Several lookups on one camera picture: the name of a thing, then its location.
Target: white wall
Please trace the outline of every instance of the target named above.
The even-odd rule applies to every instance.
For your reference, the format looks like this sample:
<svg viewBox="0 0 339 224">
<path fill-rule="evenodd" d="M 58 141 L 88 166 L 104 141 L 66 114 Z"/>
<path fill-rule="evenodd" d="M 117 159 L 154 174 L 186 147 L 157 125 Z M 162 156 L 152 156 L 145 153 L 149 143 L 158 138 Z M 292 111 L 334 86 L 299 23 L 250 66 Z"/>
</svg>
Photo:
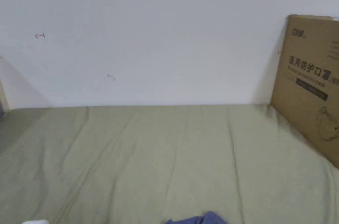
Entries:
<svg viewBox="0 0 339 224">
<path fill-rule="evenodd" d="M 338 0 L 0 4 L 0 56 L 26 85 L 0 71 L 11 108 L 268 102 L 286 15 L 339 15 Z"/>
</svg>

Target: printed mask illustration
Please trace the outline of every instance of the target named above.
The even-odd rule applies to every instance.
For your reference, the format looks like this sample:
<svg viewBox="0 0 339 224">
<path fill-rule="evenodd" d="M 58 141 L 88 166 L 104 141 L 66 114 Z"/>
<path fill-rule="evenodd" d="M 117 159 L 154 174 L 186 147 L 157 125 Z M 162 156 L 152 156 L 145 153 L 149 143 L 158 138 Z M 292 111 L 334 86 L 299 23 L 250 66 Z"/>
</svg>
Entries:
<svg viewBox="0 0 339 224">
<path fill-rule="evenodd" d="M 328 113 L 326 107 L 318 111 L 316 119 L 319 121 L 318 133 L 320 138 L 331 141 L 339 138 L 339 126 L 334 117 Z"/>
</svg>

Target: blue cloth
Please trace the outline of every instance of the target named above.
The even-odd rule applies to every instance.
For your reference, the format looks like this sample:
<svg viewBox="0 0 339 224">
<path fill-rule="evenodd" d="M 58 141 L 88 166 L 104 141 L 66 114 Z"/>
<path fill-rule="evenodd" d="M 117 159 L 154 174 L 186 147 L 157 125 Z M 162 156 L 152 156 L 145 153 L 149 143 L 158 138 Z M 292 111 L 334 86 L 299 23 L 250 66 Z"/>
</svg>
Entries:
<svg viewBox="0 0 339 224">
<path fill-rule="evenodd" d="M 195 216 L 182 221 L 169 220 L 165 224 L 227 224 L 215 212 L 207 212 L 203 216 Z"/>
</svg>

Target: cardboard box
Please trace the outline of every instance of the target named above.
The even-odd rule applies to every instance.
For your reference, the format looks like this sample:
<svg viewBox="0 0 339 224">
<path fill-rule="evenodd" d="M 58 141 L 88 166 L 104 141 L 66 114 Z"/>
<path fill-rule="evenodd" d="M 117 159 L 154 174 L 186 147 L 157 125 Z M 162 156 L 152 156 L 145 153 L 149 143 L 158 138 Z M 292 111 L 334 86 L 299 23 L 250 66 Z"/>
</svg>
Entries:
<svg viewBox="0 0 339 224">
<path fill-rule="evenodd" d="M 339 21 L 290 15 L 271 104 L 339 168 Z"/>
</svg>

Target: mattress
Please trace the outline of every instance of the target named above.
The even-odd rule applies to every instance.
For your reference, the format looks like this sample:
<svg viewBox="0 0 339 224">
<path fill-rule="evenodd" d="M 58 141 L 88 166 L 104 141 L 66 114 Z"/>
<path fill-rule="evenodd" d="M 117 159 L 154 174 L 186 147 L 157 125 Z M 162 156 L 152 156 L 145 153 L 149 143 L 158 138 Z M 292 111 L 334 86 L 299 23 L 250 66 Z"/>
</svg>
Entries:
<svg viewBox="0 0 339 224">
<path fill-rule="evenodd" d="M 0 120 L 0 222 L 339 223 L 339 171 L 270 106 L 22 109 Z"/>
</svg>

